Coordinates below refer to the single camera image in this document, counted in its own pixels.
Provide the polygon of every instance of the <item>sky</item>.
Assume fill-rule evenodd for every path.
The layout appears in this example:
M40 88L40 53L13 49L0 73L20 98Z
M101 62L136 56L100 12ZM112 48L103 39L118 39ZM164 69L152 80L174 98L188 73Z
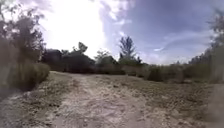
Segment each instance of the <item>sky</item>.
M38 6L48 48L78 42L94 57L99 49L119 55L119 40L130 36L144 62L187 62L211 43L209 22L222 0L21 0Z

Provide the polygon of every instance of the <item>foliage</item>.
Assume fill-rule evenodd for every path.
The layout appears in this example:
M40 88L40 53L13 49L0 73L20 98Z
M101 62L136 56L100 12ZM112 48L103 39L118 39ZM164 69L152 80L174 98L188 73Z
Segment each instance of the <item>foliage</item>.
M37 9L24 10L21 5L9 6L0 3L0 36L18 49L17 61L37 61L42 54L44 43L39 29L43 15Z
M12 88L30 91L49 75L49 67L38 63L20 63L11 69L8 83Z

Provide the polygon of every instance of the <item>roadside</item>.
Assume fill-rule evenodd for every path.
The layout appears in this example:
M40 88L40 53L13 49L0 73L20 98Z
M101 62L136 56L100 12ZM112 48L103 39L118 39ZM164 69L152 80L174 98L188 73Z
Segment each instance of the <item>roadside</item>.
M203 128L177 110L171 114L155 106L153 97L127 87L130 82L133 78L127 76L51 72L36 90L0 103L0 127Z
M51 127L46 112L58 108L62 95L75 84L71 75L51 72L37 89L15 94L0 102L1 128Z

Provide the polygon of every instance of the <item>dry grass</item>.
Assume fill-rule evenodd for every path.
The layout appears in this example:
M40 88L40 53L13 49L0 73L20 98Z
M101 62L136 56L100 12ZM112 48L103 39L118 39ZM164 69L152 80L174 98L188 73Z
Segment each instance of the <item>dry grass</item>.
M177 110L181 117L208 121L207 103L212 92L209 84L165 84L142 80L130 76L102 76L105 81L113 81L121 86L138 90L148 99L147 105Z

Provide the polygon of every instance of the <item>shrub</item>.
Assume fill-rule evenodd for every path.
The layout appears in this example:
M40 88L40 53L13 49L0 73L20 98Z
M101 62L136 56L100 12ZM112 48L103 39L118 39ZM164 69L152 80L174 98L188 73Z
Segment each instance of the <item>shrub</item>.
M142 76L146 80L163 81L162 67L156 65L144 66L142 69Z
M35 70L36 70L36 80L38 83L46 80L46 78L49 75L50 67L43 63L37 63L35 64Z
M49 68L40 63L20 63L13 67L8 76L8 84L11 88L21 91L30 91L38 83L44 81L49 74Z

